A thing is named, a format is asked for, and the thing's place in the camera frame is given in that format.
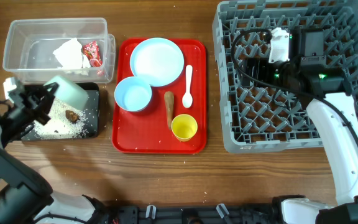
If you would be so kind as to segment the mint green bowl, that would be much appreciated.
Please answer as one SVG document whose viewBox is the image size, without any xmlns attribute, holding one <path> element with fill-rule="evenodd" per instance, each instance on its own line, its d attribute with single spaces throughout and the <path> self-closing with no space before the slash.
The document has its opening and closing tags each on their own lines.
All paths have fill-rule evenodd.
<svg viewBox="0 0 358 224">
<path fill-rule="evenodd" d="M 57 82 L 59 88 L 55 93 L 55 98 L 70 105 L 76 110 L 83 110 L 88 101 L 87 92 L 71 80 L 57 75 L 49 80 L 46 84 Z"/>
</svg>

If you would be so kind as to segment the dark food scrap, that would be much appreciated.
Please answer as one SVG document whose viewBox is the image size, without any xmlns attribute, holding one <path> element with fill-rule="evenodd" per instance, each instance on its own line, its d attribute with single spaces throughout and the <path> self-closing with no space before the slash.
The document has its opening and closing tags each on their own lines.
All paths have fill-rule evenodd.
<svg viewBox="0 0 358 224">
<path fill-rule="evenodd" d="M 66 110 L 65 117 L 71 123 L 76 123 L 79 120 L 79 116 L 72 110 Z"/>
</svg>

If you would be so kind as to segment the white rice pile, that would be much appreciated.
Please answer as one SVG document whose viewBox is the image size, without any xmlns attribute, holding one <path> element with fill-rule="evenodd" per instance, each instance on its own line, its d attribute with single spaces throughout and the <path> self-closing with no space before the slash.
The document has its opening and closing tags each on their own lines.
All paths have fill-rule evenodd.
<svg viewBox="0 0 358 224">
<path fill-rule="evenodd" d="M 66 110 L 74 111 L 79 116 L 79 120 L 76 123 L 69 122 L 65 117 Z M 48 116 L 50 120 L 45 125 L 40 124 L 38 121 L 34 122 L 33 131 L 35 135 L 41 139 L 79 137 L 80 134 L 84 133 L 83 128 L 88 120 L 84 111 L 76 110 L 57 98 L 54 99 Z"/>
</svg>

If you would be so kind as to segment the light blue bowl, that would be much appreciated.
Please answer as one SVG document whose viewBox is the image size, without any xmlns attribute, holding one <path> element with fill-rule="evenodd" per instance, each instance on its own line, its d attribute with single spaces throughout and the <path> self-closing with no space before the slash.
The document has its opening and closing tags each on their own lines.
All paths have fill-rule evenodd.
<svg viewBox="0 0 358 224">
<path fill-rule="evenodd" d="M 129 112 L 145 109 L 151 101 L 151 86 L 139 77 L 127 77 L 121 80 L 114 90 L 118 107 Z"/>
</svg>

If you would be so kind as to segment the white plastic spoon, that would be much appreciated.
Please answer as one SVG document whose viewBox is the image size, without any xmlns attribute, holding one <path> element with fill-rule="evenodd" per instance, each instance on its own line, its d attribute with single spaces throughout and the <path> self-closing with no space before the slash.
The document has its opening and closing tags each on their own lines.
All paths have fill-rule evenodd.
<svg viewBox="0 0 358 224">
<path fill-rule="evenodd" d="M 193 103 L 193 97 L 190 92 L 192 74 L 193 74 L 193 67 L 191 65 L 187 65 L 185 69 L 186 88 L 185 88 L 185 94 L 182 97 L 182 104 L 185 108 L 190 108 Z"/>
</svg>

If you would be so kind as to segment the yellow plastic cup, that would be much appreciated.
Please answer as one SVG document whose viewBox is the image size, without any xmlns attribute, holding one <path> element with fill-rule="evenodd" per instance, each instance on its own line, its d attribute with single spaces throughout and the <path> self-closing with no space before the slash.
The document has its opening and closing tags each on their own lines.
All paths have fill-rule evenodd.
<svg viewBox="0 0 358 224">
<path fill-rule="evenodd" d="M 172 133 L 182 142 L 189 141 L 198 131 L 197 121 L 189 114 L 179 114 L 172 121 Z"/>
</svg>

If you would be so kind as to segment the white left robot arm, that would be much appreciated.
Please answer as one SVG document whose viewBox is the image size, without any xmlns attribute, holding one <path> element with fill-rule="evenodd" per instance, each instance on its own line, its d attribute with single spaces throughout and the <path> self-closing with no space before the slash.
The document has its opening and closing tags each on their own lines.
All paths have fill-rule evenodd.
<svg viewBox="0 0 358 224">
<path fill-rule="evenodd" d="M 5 150 L 34 122 L 46 124 L 55 100 L 82 109 L 87 99 L 77 84 L 52 81 L 32 88 L 17 83 L 8 98 L 0 100 L 0 223 L 109 222 L 109 212 L 99 200 L 54 191 L 39 173 Z"/>
</svg>

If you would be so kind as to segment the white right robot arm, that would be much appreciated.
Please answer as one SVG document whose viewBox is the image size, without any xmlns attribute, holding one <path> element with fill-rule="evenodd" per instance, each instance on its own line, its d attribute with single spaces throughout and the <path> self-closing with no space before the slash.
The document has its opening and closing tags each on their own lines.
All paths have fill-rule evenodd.
<svg viewBox="0 0 358 224">
<path fill-rule="evenodd" d="M 329 68 L 321 29 L 263 29 L 267 60 L 240 60 L 236 72 L 262 86 L 296 94 L 322 140 L 336 188 L 335 207 L 304 197 L 281 199 L 284 223 L 358 223 L 358 120 L 351 83 L 340 68 Z"/>
</svg>

